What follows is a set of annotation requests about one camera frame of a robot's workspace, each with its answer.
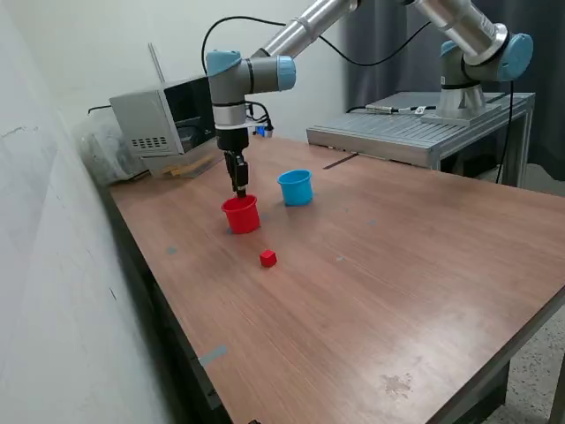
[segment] blue tape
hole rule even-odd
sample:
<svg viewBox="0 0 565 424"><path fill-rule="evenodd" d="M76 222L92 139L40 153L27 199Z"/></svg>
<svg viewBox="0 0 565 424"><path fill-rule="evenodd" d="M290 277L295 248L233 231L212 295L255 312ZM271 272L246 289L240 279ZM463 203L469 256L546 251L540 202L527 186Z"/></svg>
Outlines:
<svg viewBox="0 0 565 424"><path fill-rule="evenodd" d="M297 83L297 67L290 56L279 56L276 64L279 91L290 90Z"/></svg>
<svg viewBox="0 0 565 424"><path fill-rule="evenodd" d="M444 57L445 55L447 55L451 50L453 50L456 47L457 47L457 45L455 44L455 42L452 42L452 41L444 42L441 45L441 57Z"/></svg>
<svg viewBox="0 0 565 424"><path fill-rule="evenodd" d="M528 34L516 34L502 53L498 81L513 81L520 77L531 62L533 39Z"/></svg>
<svg viewBox="0 0 565 424"><path fill-rule="evenodd" d="M227 71L229 68L241 63L241 53L238 51L212 50L206 55L208 77L214 77L218 73Z"/></svg>
<svg viewBox="0 0 565 424"><path fill-rule="evenodd" d="M208 365L213 360L217 360L218 358L225 355L227 352L228 352L228 349L226 348L226 346L224 344L222 344L222 345L218 346L217 348L215 348L213 351L211 351L209 354L204 355L202 358L198 358L198 361L200 362L201 366L205 367L206 365Z"/></svg>

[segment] white wall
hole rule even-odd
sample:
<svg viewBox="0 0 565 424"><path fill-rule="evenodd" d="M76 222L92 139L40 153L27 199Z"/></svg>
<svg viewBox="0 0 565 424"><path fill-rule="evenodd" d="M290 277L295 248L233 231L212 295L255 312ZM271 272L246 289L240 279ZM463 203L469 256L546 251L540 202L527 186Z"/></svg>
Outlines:
<svg viewBox="0 0 565 424"><path fill-rule="evenodd" d="M102 205L1 0L0 62L0 422L172 422Z"/></svg>
<svg viewBox="0 0 565 424"><path fill-rule="evenodd" d="M92 106L158 82L147 44L153 42L168 80L202 73L200 45L219 18L247 14L288 21L313 0L4 0L55 94L75 126ZM339 25L327 37L340 45ZM278 30L254 22L228 22L213 33L210 49L251 55ZM297 60L298 83L288 93L258 96L275 130L305 140L305 128L343 112L343 60L317 42Z"/></svg>

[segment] table leg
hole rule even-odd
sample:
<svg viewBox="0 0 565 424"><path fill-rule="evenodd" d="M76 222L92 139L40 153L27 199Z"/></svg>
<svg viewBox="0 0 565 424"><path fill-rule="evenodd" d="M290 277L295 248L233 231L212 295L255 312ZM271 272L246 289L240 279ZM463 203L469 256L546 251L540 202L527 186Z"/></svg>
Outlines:
<svg viewBox="0 0 565 424"><path fill-rule="evenodd" d="M506 403L506 393L509 386L510 363L508 363L487 386L485 386L474 401L474 405L455 424L471 424L483 422L500 406Z"/></svg>
<svg viewBox="0 0 565 424"><path fill-rule="evenodd" d="M435 157L430 164L431 170L441 170L441 159L439 157Z"/></svg>
<svg viewBox="0 0 565 424"><path fill-rule="evenodd" d="M555 392L554 408L551 411L549 424L565 424L565 358L561 365L561 374Z"/></svg>
<svg viewBox="0 0 565 424"><path fill-rule="evenodd" d="M523 187L528 152L530 151L530 132L533 110L512 122L508 140L508 150L504 161L502 183L506 186Z"/></svg>

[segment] red cup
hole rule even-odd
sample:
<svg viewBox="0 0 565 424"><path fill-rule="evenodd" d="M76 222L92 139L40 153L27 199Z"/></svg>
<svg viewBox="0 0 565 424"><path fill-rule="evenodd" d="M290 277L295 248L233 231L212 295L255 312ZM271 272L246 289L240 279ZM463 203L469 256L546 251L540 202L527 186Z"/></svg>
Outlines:
<svg viewBox="0 0 565 424"><path fill-rule="evenodd" d="M243 199L229 199L223 203L222 210L228 217L231 232L234 234L246 234L259 228L257 198L253 195L249 194Z"/></svg>

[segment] blue cup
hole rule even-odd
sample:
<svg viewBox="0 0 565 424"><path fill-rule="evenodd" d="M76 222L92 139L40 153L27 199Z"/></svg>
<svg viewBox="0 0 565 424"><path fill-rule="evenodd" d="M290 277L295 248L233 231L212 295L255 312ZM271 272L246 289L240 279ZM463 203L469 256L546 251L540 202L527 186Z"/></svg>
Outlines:
<svg viewBox="0 0 565 424"><path fill-rule="evenodd" d="M286 206L304 206L312 201L312 173L309 170L290 170L277 179Z"/></svg>

